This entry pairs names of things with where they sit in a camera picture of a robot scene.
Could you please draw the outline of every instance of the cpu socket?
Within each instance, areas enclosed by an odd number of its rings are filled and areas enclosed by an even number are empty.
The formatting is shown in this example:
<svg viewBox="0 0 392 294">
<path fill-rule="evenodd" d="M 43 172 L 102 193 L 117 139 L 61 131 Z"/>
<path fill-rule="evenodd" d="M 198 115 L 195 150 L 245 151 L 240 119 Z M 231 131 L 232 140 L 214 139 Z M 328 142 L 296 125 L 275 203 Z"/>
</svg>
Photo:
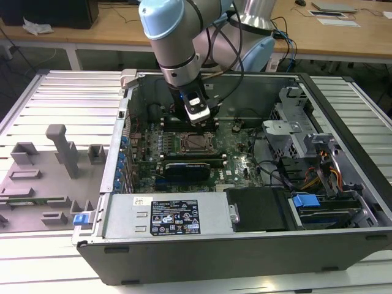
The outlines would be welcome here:
<svg viewBox="0 0 392 294">
<path fill-rule="evenodd" d="M 211 133 L 200 135 L 198 133 L 181 134 L 181 153 L 216 153 Z"/>
</svg>

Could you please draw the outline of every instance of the white cloth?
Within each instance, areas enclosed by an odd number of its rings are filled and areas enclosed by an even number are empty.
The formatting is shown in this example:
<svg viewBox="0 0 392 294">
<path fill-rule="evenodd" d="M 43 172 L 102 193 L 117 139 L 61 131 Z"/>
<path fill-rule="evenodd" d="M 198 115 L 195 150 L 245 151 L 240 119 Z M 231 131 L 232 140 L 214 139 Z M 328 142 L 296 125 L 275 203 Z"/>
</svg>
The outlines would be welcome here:
<svg viewBox="0 0 392 294">
<path fill-rule="evenodd" d="M 24 20 L 23 28 L 27 30 L 27 32 L 29 32 L 30 34 L 38 36 L 38 34 L 48 34 L 50 32 L 54 32 L 50 24 L 32 23 L 25 18 L 23 20 Z"/>
</svg>

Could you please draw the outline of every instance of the motherboard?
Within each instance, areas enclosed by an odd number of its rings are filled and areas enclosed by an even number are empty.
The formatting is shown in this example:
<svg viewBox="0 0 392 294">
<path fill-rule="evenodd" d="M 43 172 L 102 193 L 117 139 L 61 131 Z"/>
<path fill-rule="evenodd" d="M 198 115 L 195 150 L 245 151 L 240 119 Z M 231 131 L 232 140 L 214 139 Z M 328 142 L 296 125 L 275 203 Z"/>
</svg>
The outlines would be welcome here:
<svg viewBox="0 0 392 294">
<path fill-rule="evenodd" d="M 162 124 L 150 124 L 130 133 L 134 193 L 263 186 L 260 170 L 249 155 L 252 130 L 220 121 L 214 132 L 172 132 Z"/>
</svg>

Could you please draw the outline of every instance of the gray plastic part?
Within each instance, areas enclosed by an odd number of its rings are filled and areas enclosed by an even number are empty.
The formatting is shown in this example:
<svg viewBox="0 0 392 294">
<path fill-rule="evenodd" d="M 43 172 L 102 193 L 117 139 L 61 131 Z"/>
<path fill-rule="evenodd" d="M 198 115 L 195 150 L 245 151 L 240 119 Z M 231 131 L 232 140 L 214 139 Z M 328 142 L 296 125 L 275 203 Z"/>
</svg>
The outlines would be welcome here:
<svg viewBox="0 0 392 294">
<path fill-rule="evenodd" d="M 10 175 L 10 179 L 15 181 L 18 179 L 39 179 L 42 176 L 39 170 L 20 170 L 14 171 Z"/>
<path fill-rule="evenodd" d="M 50 208 L 66 208 L 71 207 L 72 201 L 69 197 L 64 197 L 63 200 L 48 200 Z"/>
<path fill-rule="evenodd" d="M 6 225 L 5 225 L 5 223 L 6 222 L 8 222 L 8 219 L 6 219 L 4 216 L 2 216 L 1 214 L 0 214 L 0 227 L 5 227 Z"/>
<path fill-rule="evenodd" d="M 72 154 L 69 148 L 69 144 L 66 139 L 66 131 L 67 129 L 63 124 L 50 124 L 46 131 L 46 136 L 55 144 L 70 178 L 76 179 L 79 171 L 77 158 L 74 154 Z"/>
<path fill-rule="evenodd" d="M 78 150 L 76 149 L 75 143 L 74 142 L 68 142 L 68 145 L 69 145 L 69 150 L 71 152 L 71 155 L 75 156 L 76 162 L 78 162 L 79 153 L 78 153 Z M 57 160 L 59 161 L 59 164 L 64 164 L 62 162 L 60 154 L 55 153 L 55 156 L 56 156 Z"/>
<path fill-rule="evenodd" d="M 49 211 L 42 213 L 41 221 L 45 225 L 66 225 L 68 223 L 68 218 L 62 211 Z"/>
<path fill-rule="evenodd" d="M 106 162 L 104 146 L 91 144 L 88 148 L 88 157 L 91 164 L 104 164 Z"/>
<path fill-rule="evenodd" d="M 11 156 L 17 165 L 32 165 L 30 155 L 38 154 L 33 143 L 17 143 L 11 152 Z"/>
<path fill-rule="evenodd" d="M 13 210 L 13 207 L 7 202 L 0 202 L 0 210 Z"/>
<path fill-rule="evenodd" d="M 91 165 L 87 150 L 79 151 L 78 178 L 70 179 L 64 166 L 58 163 L 56 152 L 56 150 L 39 151 L 38 154 L 30 156 L 34 169 L 40 170 L 42 174 L 39 179 L 12 181 L 9 176 L 13 172 L 31 170 L 32 168 L 21 167 L 16 163 L 13 163 L 9 168 L 6 177 L 0 184 L 0 192 L 3 189 L 25 188 L 33 188 L 35 192 L 27 200 L 0 198 L 0 213 L 9 220 L 6 227 L 0 227 L 0 233 L 53 230 L 54 226 L 46 226 L 41 221 L 42 213 L 47 211 L 62 211 L 69 220 L 66 225 L 57 225 L 56 230 L 72 230 L 74 228 L 71 221 L 73 215 L 70 214 L 72 200 L 76 200 L 81 208 L 84 208 L 87 200 L 91 202 L 92 207 L 97 207 L 105 165 Z"/>
<path fill-rule="evenodd" d="M 85 204 L 85 210 L 84 211 L 93 211 L 93 210 L 94 210 L 94 207 L 92 206 L 91 201 L 87 200 L 86 204 Z"/>
<path fill-rule="evenodd" d="M 83 210 L 80 208 L 78 202 L 76 200 L 73 200 L 71 204 L 71 209 L 69 210 L 69 214 L 72 216 L 81 213 L 82 211 Z"/>
<path fill-rule="evenodd" d="M 32 197 L 34 194 L 33 188 L 21 188 L 21 189 L 3 189 L 0 193 L 0 197 L 8 198 L 26 198 Z"/>
</svg>

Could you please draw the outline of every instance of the laptop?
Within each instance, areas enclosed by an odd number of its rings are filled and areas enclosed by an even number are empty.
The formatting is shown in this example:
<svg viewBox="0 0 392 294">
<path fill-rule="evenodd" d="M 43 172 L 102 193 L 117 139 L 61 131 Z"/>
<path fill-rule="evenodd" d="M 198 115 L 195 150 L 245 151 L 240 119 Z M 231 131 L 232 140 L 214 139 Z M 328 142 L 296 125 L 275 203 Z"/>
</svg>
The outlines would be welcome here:
<svg viewBox="0 0 392 294">
<path fill-rule="evenodd" d="M 358 11 L 347 4 L 340 3 L 326 3 L 320 1 L 312 2 L 312 5 L 319 9 L 319 11 L 332 11 L 332 12 L 346 12 L 357 13 Z"/>
</svg>

